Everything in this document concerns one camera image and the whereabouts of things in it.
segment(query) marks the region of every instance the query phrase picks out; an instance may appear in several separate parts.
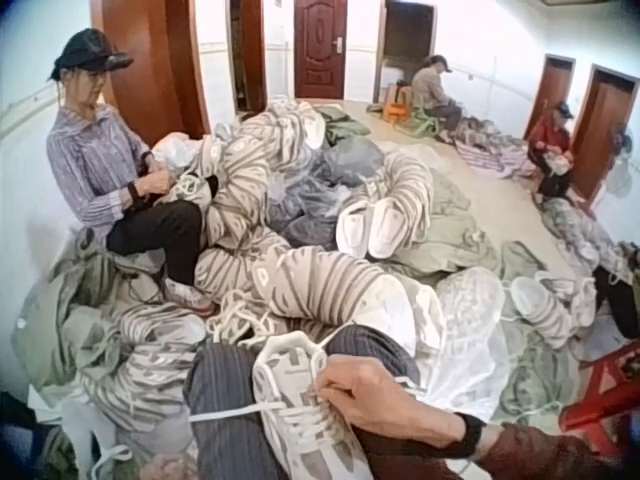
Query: brown door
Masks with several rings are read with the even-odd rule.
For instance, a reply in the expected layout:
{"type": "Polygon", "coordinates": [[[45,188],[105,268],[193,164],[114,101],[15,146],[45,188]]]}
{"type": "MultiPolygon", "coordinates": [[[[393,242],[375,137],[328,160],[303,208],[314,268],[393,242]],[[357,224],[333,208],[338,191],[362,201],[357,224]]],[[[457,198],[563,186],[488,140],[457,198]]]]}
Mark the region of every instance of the brown door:
{"type": "Polygon", "coordinates": [[[597,193],[609,168],[613,151],[611,128],[627,121],[632,102],[631,92],[596,80],[594,78],[587,99],[589,111],[585,109],[583,114],[584,126],[581,122],[576,135],[579,140],[574,144],[573,185],[587,200],[597,193]]]}
{"type": "Polygon", "coordinates": [[[573,76],[573,66],[574,63],[571,60],[547,57],[524,138],[529,136],[536,123],[555,104],[567,99],[573,76]]]}
{"type": "Polygon", "coordinates": [[[195,34],[194,0],[92,0],[92,23],[133,64],[105,88],[129,127],[152,146],[170,132],[209,131],[195,34]]]}
{"type": "Polygon", "coordinates": [[[260,113],[267,106],[262,0],[241,0],[239,3],[247,106],[250,112],[260,113]]]}
{"type": "Polygon", "coordinates": [[[347,0],[296,0],[295,94],[344,97],[347,0]]]}

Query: floor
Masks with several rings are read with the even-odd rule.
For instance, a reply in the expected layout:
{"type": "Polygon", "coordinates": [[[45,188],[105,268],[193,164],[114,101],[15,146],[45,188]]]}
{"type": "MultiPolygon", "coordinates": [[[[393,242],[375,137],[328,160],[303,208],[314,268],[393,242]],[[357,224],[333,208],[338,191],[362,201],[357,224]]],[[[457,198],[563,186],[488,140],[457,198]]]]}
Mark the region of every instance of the floor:
{"type": "MultiPolygon", "coordinates": [[[[314,100],[314,104],[336,102],[314,100]]],[[[558,275],[574,278],[575,273],[556,248],[555,240],[542,224],[540,214],[531,201],[528,189],[510,180],[496,180],[480,176],[458,156],[452,147],[431,139],[418,140],[394,130],[388,123],[366,113],[367,104],[362,102],[339,102],[353,118],[371,129],[375,140],[386,140],[400,144],[424,143],[433,147],[450,163],[449,178],[458,185],[471,200],[471,212],[479,226],[487,233],[494,245],[504,241],[522,241],[558,275]]],[[[465,480],[489,479],[489,475],[474,464],[456,464],[465,480]]]]}

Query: striped shirt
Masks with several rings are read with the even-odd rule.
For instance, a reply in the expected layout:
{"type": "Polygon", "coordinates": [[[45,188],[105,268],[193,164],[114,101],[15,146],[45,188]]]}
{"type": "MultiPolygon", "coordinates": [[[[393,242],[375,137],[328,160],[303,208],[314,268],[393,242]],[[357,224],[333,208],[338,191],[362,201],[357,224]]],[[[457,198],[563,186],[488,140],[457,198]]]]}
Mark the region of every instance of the striped shirt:
{"type": "Polygon", "coordinates": [[[149,147],[110,105],[89,122],[66,107],[47,137],[47,156],[58,187],[78,220],[104,238],[123,217],[120,190],[138,179],[149,147]]]}

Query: red jacket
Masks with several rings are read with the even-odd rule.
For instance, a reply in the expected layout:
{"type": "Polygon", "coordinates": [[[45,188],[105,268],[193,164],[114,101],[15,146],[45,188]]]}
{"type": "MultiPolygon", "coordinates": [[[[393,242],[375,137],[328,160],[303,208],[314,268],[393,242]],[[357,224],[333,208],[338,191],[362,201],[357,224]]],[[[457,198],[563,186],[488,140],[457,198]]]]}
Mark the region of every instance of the red jacket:
{"type": "Polygon", "coordinates": [[[560,147],[562,152],[571,150],[571,136],[566,128],[557,128],[553,118],[547,116],[537,123],[529,136],[529,150],[537,150],[536,143],[543,142],[552,147],[560,147]]]}

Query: cap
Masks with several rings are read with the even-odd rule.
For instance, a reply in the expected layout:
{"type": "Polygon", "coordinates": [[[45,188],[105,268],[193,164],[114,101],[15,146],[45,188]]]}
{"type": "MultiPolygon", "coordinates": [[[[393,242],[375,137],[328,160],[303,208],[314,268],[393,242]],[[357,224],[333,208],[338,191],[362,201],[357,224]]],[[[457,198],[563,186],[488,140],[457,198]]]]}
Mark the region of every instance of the cap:
{"type": "Polygon", "coordinates": [[[567,105],[567,102],[565,102],[564,100],[558,102],[555,109],[560,115],[562,115],[562,118],[565,118],[567,120],[571,120],[573,118],[573,114],[571,113],[571,110],[569,110],[569,105],[567,105]]]}
{"type": "Polygon", "coordinates": [[[451,73],[451,70],[449,69],[449,62],[447,62],[447,59],[442,55],[432,55],[429,58],[429,62],[431,63],[431,65],[433,65],[434,63],[441,63],[444,66],[444,71],[451,73]]]}
{"type": "Polygon", "coordinates": [[[117,52],[107,36],[96,28],[85,28],[74,34],[55,61],[51,77],[62,68],[81,68],[90,72],[111,72],[133,63],[131,55],[117,52]]]}

